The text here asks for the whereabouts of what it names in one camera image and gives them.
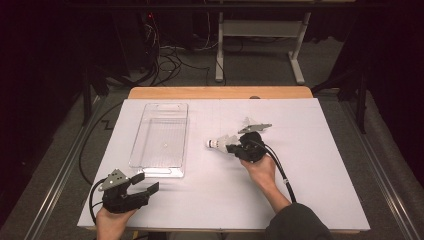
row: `metal frame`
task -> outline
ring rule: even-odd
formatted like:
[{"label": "metal frame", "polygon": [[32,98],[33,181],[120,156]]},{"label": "metal frame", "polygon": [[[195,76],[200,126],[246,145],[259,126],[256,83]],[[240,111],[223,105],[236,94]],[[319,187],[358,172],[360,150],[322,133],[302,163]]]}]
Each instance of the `metal frame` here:
[{"label": "metal frame", "polygon": [[223,3],[223,4],[80,4],[64,1],[65,7],[88,11],[197,11],[197,12],[246,12],[246,11],[379,11],[389,7],[388,3],[324,2],[308,1],[273,3]]},{"label": "metal frame", "polygon": [[69,178],[69,175],[72,172],[72,168],[75,163],[78,161],[78,154],[81,151],[82,144],[84,140],[88,137],[88,133],[93,126],[94,120],[99,114],[105,99],[96,97],[93,103],[93,114],[88,119],[87,124],[85,124],[79,131],[76,139],[74,140],[71,149],[66,156],[65,161],[62,164],[57,176],[50,187],[46,198],[44,199],[43,204],[40,207],[40,210],[37,213],[34,221],[31,224],[31,227],[28,229],[28,232],[25,236],[25,239],[39,239],[44,227],[47,224],[47,221],[50,218],[50,215],[53,212],[54,207],[56,206],[57,201],[65,187],[66,181]]},{"label": "metal frame", "polygon": [[300,70],[297,56],[302,46],[308,27],[310,12],[305,13],[303,21],[243,21],[226,20],[224,14],[219,13],[218,29],[218,51],[216,56],[215,81],[224,81],[224,36],[258,36],[258,37],[288,37],[296,38],[296,46],[293,51],[288,52],[290,63],[298,85],[304,85],[302,71]]},{"label": "metal frame", "polygon": [[362,143],[364,151],[368,156],[367,159],[371,172],[373,173],[375,181],[379,185],[383,196],[386,198],[387,205],[392,211],[392,214],[396,219],[396,222],[398,223],[403,236],[406,240],[420,240],[421,237],[419,236],[416,227],[406,212],[402,199],[397,194],[396,190],[390,182],[389,177],[384,171],[384,168],[380,163],[380,159],[375,154],[374,149],[372,148],[366,134],[362,134],[361,130],[356,125],[355,114],[352,107],[350,106],[349,102],[346,101],[341,102],[341,106],[344,113],[347,115],[352,128],[355,130],[359,140]]}]

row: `black cable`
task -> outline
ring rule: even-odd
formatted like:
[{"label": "black cable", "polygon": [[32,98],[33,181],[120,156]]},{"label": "black cable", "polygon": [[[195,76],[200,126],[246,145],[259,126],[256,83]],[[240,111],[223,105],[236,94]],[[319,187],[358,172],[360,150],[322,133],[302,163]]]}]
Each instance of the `black cable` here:
[{"label": "black cable", "polygon": [[90,210],[90,215],[91,215],[91,219],[93,219],[94,225],[96,225],[96,216],[94,215],[94,211],[93,211],[93,195],[94,195],[94,191],[97,189],[97,187],[103,183],[106,180],[106,178],[103,178],[101,180],[99,180],[96,184],[94,184],[93,188],[90,191],[90,198],[89,198],[89,202],[88,202],[88,208]]},{"label": "black cable", "polygon": [[142,82],[145,82],[145,81],[147,81],[147,80],[149,80],[153,75],[155,75],[156,74],[156,71],[157,71],[157,69],[156,69],[156,67],[155,67],[155,64],[152,64],[152,66],[150,67],[150,69],[149,69],[149,71],[147,72],[147,74],[145,75],[145,76],[143,76],[143,77],[141,77],[141,78],[139,78],[138,80],[136,80],[135,82],[137,83],[137,84],[140,84],[140,83],[142,83]]},{"label": "black cable", "polygon": [[157,58],[155,59],[155,67],[156,67],[156,74],[155,74],[155,77],[153,78],[152,82],[150,83],[149,87],[152,87],[155,84],[156,79],[159,78],[159,63],[158,63]]},{"label": "black cable", "polygon": [[84,180],[89,184],[89,185],[92,185],[93,183],[90,181],[90,180],[88,180],[88,178],[87,178],[87,176],[84,174],[84,171],[83,171],[83,169],[82,169],[82,154],[83,154],[83,152],[84,152],[84,149],[85,149],[85,146],[87,145],[87,142],[88,142],[88,139],[90,138],[90,136],[91,136],[91,133],[93,132],[93,130],[94,130],[94,128],[96,128],[96,126],[97,126],[97,124],[99,124],[99,122],[109,113],[109,112],[111,112],[113,109],[115,109],[116,107],[118,107],[119,105],[121,105],[123,102],[120,102],[120,103],[118,103],[118,104],[116,104],[116,105],[114,105],[114,106],[112,106],[111,108],[109,108],[105,113],[103,113],[101,116],[100,116],[100,118],[99,119],[97,119],[97,121],[94,123],[94,125],[93,125],[93,127],[90,129],[90,132],[88,133],[88,135],[87,135],[87,137],[84,139],[84,142],[83,142],[83,144],[82,144],[82,147],[81,147],[81,151],[80,151],[80,153],[79,153],[79,157],[78,157],[78,167],[79,167],[79,170],[80,170],[80,173],[81,173],[81,175],[82,175],[82,177],[84,178]]},{"label": "black cable", "polygon": [[166,62],[162,62],[160,65],[162,65],[163,63],[167,63],[167,62],[171,62],[172,64],[174,64],[174,69],[172,69],[172,70],[167,70],[167,71],[170,71],[170,73],[169,73],[169,75],[165,78],[165,79],[163,79],[163,80],[161,80],[161,81],[159,81],[158,83],[155,83],[155,84],[153,84],[153,86],[155,87],[155,86],[158,86],[159,84],[163,84],[163,83],[165,83],[165,82],[167,82],[167,81],[169,81],[169,80],[171,80],[171,79],[173,79],[174,77],[176,77],[179,73],[180,73],[180,71],[181,71],[181,64],[177,64],[175,61],[173,61],[170,57],[167,57],[167,56],[164,56],[165,58],[167,58],[167,59],[169,59],[169,61],[166,61]]},{"label": "black cable", "polygon": [[[161,56],[161,57],[168,59],[168,61],[161,62],[159,64],[159,70],[164,71],[164,72],[172,72],[172,71],[175,71],[176,69],[178,69],[178,68],[181,67],[181,63],[178,63],[178,62],[172,60],[171,57],[169,57],[169,56]],[[164,65],[166,63],[172,63],[172,65],[174,65],[174,68],[171,68],[171,69],[165,69],[165,68],[163,68],[162,65]]]},{"label": "black cable", "polygon": [[164,53],[161,54],[161,56],[163,56],[163,57],[173,56],[175,54],[175,52],[177,51],[177,46],[174,46],[174,47],[169,46],[169,47],[166,47],[166,48],[162,48],[162,51],[163,50],[171,50],[171,52],[170,53],[164,52]]},{"label": "black cable", "polygon": [[228,49],[223,48],[222,51],[229,52],[229,53],[239,53],[239,52],[243,51],[243,48],[244,48],[243,38],[241,38],[241,37],[232,37],[232,38],[240,41],[240,49],[233,51],[233,50],[228,50]]},{"label": "black cable", "polygon": [[94,204],[94,205],[93,205],[93,208],[94,208],[95,206],[99,205],[99,204],[102,204],[102,203],[103,203],[103,202],[98,202],[98,203]]},{"label": "black cable", "polygon": [[287,187],[287,190],[289,192],[290,199],[291,199],[292,203],[295,203],[296,202],[296,197],[294,196],[293,189],[292,189],[292,187],[290,185],[289,180],[287,179],[286,174],[284,173],[283,167],[281,166],[281,162],[278,159],[277,155],[275,154],[274,150],[272,150],[272,148],[270,148],[268,145],[265,145],[265,146],[268,146],[269,149],[266,148],[266,147],[264,147],[264,146],[262,146],[262,144],[260,144],[260,143],[258,143],[256,141],[253,141],[253,140],[248,140],[248,141],[251,142],[251,143],[253,143],[253,144],[255,144],[255,145],[257,145],[258,147],[264,149],[271,156],[272,160],[274,160],[274,163],[277,166],[278,171],[280,172],[281,176],[283,177],[284,184]]},{"label": "black cable", "polygon": [[192,65],[190,65],[190,64],[187,64],[187,63],[183,62],[183,60],[181,60],[181,59],[178,57],[177,49],[175,49],[175,51],[174,51],[174,52],[175,52],[175,58],[177,58],[177,59],[178,59],[178,61],[180,61],[181,65],[184,65],[184,66],[186,66],[186,67],[193,68],[193,69],[206,70],[206,76],[205,76],[205,79],[206,79],[206,80],[208,80],[208,75],[209,75],[210,67],[195,67],[195,66],[192,66]]}]

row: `wire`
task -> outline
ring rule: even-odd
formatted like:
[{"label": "wire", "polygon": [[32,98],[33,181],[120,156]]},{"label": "wire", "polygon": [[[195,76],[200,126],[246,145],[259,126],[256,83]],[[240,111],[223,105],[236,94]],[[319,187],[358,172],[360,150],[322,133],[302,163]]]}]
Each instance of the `wire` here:
[{"label": "wire", "polygon": [[93,205],[93,208],[94,208],[95,206],[99,205],[99,204],[102,204],[102,203],[103,203],[103,202],[98,202],[98,203],[94,204],[94,205]]},{"label": "wire", "polygon": [[93,211],[93,208],[94,208],[94,206],[93,206],[93,195],[94,195],[94,191],[97,189],[97,187],[101,183],[103,183],[105,180],[106,180],[106,178],[103,178],[103,179],[99,180],[96,184],[94,184],[93,188],[90,191],[90,198],[88,200],[89,201],[88,202],[88,207],[89,207],[91,219],[93,220],[94,225],[96,225],[96,216],[94,215],[94,211]]},{"label": "wire", "polygon": [[[206,70],[205,78],[207,80],[209,75],[210,67],[196,67],[190,64],[185,63],[179,56],[177,47],[167,47],[162,49],[162,53],[160,54],[162,61],[157,64],[158,73],[155,77],[155,79],[152,81],[150,86],[158,86],[158,85],[165,85],[165,82],[172,80],[175,78],[181,71],[182,66],[198,69],[198,70]],[[161,79],[159,72],[166,72],[167,75],[164,79]]]},{"label": "wire", "polygon": [[229,52],[229,53],[239,53],[239,52],[241,52],[241,51],[243,51],[243,48],[244,48],[244,43],[243,43],[243,38],[242,37],[232,37],[233,39],[237,39],[237,40],[239,40],[240,41],[240,49],[238,49],[238,50],[235,50],[235,51],[233,51],[233,50],[228,50],[228,49],[222,49],[224,52]]},{"label": "wire", "polygon": [[156,44],[156,39],[158,39],[158,34],[157,34],[157,32],[155,31],[155,29],[153,29],[153,27],[152,26],[150,26],[149,24],[144,24],[144,26],[146,26],[146,27],[148,27],[149,28],[149,33],[147,34],[147,36],[146,36],[146,39],[148,40],[149,39],[149,37],[150,37],[150,34],[152,33],[152,31],[153,31],[153,33],[154,33],[154,36],[153,36],[153,44],[152,44],[152,47],[153,46],[155,46],[155,44]]},{"label": "wire", "polygon": [[218,41],[216,43],[214,43],[212,46],[210,47],[206,47],[206,48],[201,48],[201,49],[194,49],[194,51],[203,51],[203,50],[208,50],[208,49],[213,49],[218,45]]},{"label": "wire", "polygon": [[196,49],[196,50],[205,50],[208,47],[208,44],[209,44],[209,40],[210,40],[210,37],[211,37],[211,21],[210,21],[209,12],[206,12],[206,16],[207,16],[207,19],[208,19],[208,39],[206,40],[205,46],[203,48]]},{"label": "wire", "polygon": [[150,13],[150,16],[152,18],[153,25],[155,26],[155,29],[156,29],[155,37],[157,38],[158,46],[160,48],[159,29],[158,29],[158,26],[156,25],[155,17],[153,16],[153,13],[152,12]]},{"label": "wire", "polygon": [[290,185],[289,180],[287,179],[286,174],[284,173],[283,167],[281,166],[281,162],[278,159],[277,155],[275,154],[274,150],[272,150],[272,148],[269,147],[268,145],[265,145],[265,147],[264,147],[264,146],[262,146],[262,144],[260,144],[256,141],[253,141],[253,140],[248,140],[248,141],[257,145],[258,147],[264,149],[271,156],[272,160],[274,160],[274,163],[277,166],[278,171],[280,172],[281,176],[283,177],[284,183],[286,184],[286,187],[287,187],[287,190],[289,192],[290,199],[291,199],[292,203],[295,203],[296,197],[294,195],[293,189]]},{"label": "wire", "polygon": [[158,63],[158,59],[155,59],[155,68],[156,68],[156,74],[155,77],[153,78],[152,82],[150,83],[150,87],[153,86],[155,84],[156,79],[159,78],[159,63]]},{"label": "wire", "polygon": [[90,138],[93,130],[96,128],[97,124],[99,124],[99,122],[108,114],[110,113],[113,109],[115,109],[116,107],[118,107],[119,105],[122,105],[123,102],[120,102],[114,106],[112,106],[111,108],[109,108],[105,113],[103,113],[99,119],[97,119],[97,121],[94,123],[93,127],[90,129],[90,132],[88,133],[87,137],[84,139],[84,142],[82,144],[81,147],[81,151],[79,153],[79,157],[78,157],[78,167],[80,170],[80,173],[82,175],[82,177],[84,178],[84,180],[91,186],[93,183],[88,180],[87,176],[85,175],[83,169],[82,169],[82,154],[84,152],[85,146],[87,145],[88,139]]}]

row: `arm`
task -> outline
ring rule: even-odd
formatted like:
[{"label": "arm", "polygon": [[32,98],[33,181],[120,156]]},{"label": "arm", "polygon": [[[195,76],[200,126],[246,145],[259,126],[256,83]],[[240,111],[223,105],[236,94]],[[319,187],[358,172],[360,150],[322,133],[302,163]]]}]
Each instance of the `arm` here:
[{"label": "arm", "polygon": [[331,240],[328,228],[308,207],[293,203],[278,190],[275,184],[275,163],[268,155],[250,163],[241,160],[250,178],[271,204],[275,217],[266,229],[267,239]]},{"label": "arm", "polygon": [[105,208],[97,212],[97,240],[119,240],[130,217],[137,209],[126,213],[110,213]]},{"label": "arm", "polygon": [[275,213],[280,212],[291,204],[275,184],[275,163],[270,156],[265,155],[260,161],[255,163],[240,161],[249,172],[250,178],[268,199]]}]

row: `cable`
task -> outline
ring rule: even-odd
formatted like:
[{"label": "cable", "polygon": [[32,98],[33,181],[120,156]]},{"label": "cable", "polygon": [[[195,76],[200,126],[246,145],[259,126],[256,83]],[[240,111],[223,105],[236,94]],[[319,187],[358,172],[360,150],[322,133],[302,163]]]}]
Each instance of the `cable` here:
[{"label": "cable", "polygon": [[94,184],[93,188],[90,191],[90,198],[88,200],[89,201],[88,202],[88,208],[90,210],[91,219],[93,220],[94,225],[96,225],[96,216],[94,215],[94,211],[93,211],[93,208],[94,208],[94,206],[93,206],[93,194],[94,194],[94,191],[97,189],[97,187],[101,183],[103,183],[105,180],[106,180],[106,178],[103,178],[103,179],[99,180],[96,184]]},{"label": "cable", "polygon": [[207,48],[201,48],[201,49],[194,49],[194,51],[203,51],[203,50],[209,50],[209,49],[213,49],[218,45],[218,41],[216,43],[214,43],[212,46],[207,47]]},{"label": "cable", "polygon": [[139,78],[138,80],[136,80],[135,82],[137,84],[140,84],[142,82],[145,82],[145,81],[149,80],[153,75],[156,74],[156,71],[157,71],[157,68],[155,67],[155,64],[153,64],[150,67],[149,72],[145,76],[143,76],[143,77]]},{"label": "cable", "polygon": [[155,37],[157,38],[157,43],[158,43],[158,46],[159,46],[159,48],[160,48],[159,29],[158,29],[158,26],[156,25],[155,17],[153,16],[153,13],[152,13],[152,12],[150,13],[150,16],[151,16],[151,18],[152,18],[153,25],[155,26],[155,29],[156,29]]},{"label": "cable", "polygon": [[291,199],[292,203],[295,203],[296,202],[296,197],[294,195],[293,189],[292,189],[292,187],[290,185],[289,180],[287,179],[286,174],[284,173],[283,167],[281,166],[281,162],[278,159],[277,155],[275,154],[274,150],[272,150],[272,148],[270,148],[268,145],[265,145],[265,147],[264,147],[264,146],[262,146],[262,144],[260,144],[260,143],[258,143],[256,141],[253,141],[253,140],[248,140],[248,141],[251,142],[251,143],[253,143],[253,144],[255,144],[255,145],[257,145],[258,147],[264,149],[271,156],[272,160],[274,160],[274,163],[275,163],[275,165],[278,168],[278,171],[280,172],[281,176],[283,177],[284,184],[287,187],[287,190],[289,192],[290,199]]},{"label": "cable", "polygon": [[[207,79],[208,75],[209,75],[209,70],[210,67],[196,67],[190,64],[185,63],[179,56],[178,56],[178,51],[177,51],[177,47],[168,47],[166,48],[167,50],[171,50],[170,52],[163,52],[162,54],[160,54],[160,57],[162,61],[160,63],[158,63],[158,70],[160,70],[161,72],[167,72],[167,76],[164,79],[161,79],[160,76],[157,74],[157,76],[155,77],[155,79],[152,81],[152,83],[150,84],[150,86],[158,86],[160,84],[164,85],[165,82],[172,80],[173,78],[175,78],[182,70],[182,66],[186,66],[186,67],[190,67],[193,69],[198,69],[198,70],[206,70],[206,76],[205,78]],[[165,64],[171,64],[170,68],[165,68],[164,65]]]},{"label": "cable", "polygon": [[103,203],[103,202],[98,202],[98,203],[94,204],[94,205],[93,205],[93,208],[94,208],[95,206],[99,205],[99,204],[102,204],[102,203]]},{"label": "cable", "polygon": [[159,63],[158,63],[158,59],[155,59],[155,67],[156,67],[156,74],[155,77],[153,78],[152,82],[150,83],[150,87],[152,87],[155,84],[156,79],[159,78]]},{"label": "cable", "polygon": [[242,37],[232,37],[233,39],[237,39],[240,41],[240,49],[233,51],[233,50],[228,50],[228,49],[222,49],[224,52],[229,52],[229,53],[239,53],[241,51],[243,51],[244,48],[244,43],[243,43],[243,38]]},{"label": "cable", "polygon": [[91,186],[93,183],[88,180],[87,176],[84,174],[84,171],[82,169],[82,154],[84,152],[85,146],[87,145],[88,139],[91,136],[91,133],[93,132],[94,128],[96,128],[97,124],[99,124],[99,122],[108,114],[110,113],[114,108],[118,107],[119,105],[121,105],[123,102],[120,102],[114,106],[112,106],[111,108],[109,108],[105,113],[103,113],[99,119],[97,119],[97,121],[94,123],[93,127],[90,129],[90,132],[88,133],[87,137],[84,139],[84,143],[82,144],[81,147],[81,151],[79,153],[79,157],[78,157],[78,167],[80,170],[80,173],[82,175],[82,177],[84,178],[84,180]]},{"label": "cable", "polygon": [[211,37],[211,21],[210,21],[209,12],[206,12],[206,16],[207,16],[207,19],[208,19],[208,38],[207,38],[205,46],[203,48],[195,49],[195,50],[198,50],[198,51],[205,50],[208,47],[209,40],[210,40],[210,37]]}]

